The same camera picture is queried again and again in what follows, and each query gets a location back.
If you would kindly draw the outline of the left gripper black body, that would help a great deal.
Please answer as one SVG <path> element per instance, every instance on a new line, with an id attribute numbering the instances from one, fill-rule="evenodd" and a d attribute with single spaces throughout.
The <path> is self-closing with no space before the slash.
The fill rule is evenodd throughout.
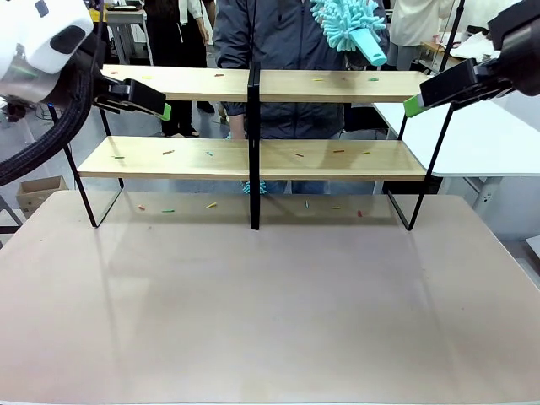
<path id="1" fill-rule="evenodd" d="M 109 81 L 101 73 L 108 45 L 104 41 L 83 41 L 73 55 L 76 88 L 73 100 L 89 97 L 93 105 L 106 105 Z"/>

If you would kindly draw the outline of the person's left hand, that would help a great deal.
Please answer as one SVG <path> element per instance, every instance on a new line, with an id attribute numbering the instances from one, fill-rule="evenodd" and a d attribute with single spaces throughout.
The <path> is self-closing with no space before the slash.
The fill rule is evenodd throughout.
<path id="1" fill-rule="evenodd" d="M 346 60 L 346 66 L 349 69 L 363 70 L 370 66 L 370 62 L 361 51 L 345 51 L 343 54 Z"/>

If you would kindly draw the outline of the person's right hand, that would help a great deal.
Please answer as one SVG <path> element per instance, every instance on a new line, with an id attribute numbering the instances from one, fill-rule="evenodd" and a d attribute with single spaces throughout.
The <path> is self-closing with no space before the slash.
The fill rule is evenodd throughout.
<path id="1" fill-rule="evenodd" d="M 230 138 L 241 140 L 246 138 L 245 115 L 240 114 L 229 117 Z"/>

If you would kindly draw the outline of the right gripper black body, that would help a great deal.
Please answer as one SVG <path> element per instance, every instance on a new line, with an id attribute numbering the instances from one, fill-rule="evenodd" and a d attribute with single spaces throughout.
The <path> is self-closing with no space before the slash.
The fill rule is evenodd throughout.
<path id="1" fill-rule="evenodd" d="M 499 56 L 477 65 L 480 82 L 497 94 L 539 95 L 539 19 L 492 19 L 489 30 Z"/>

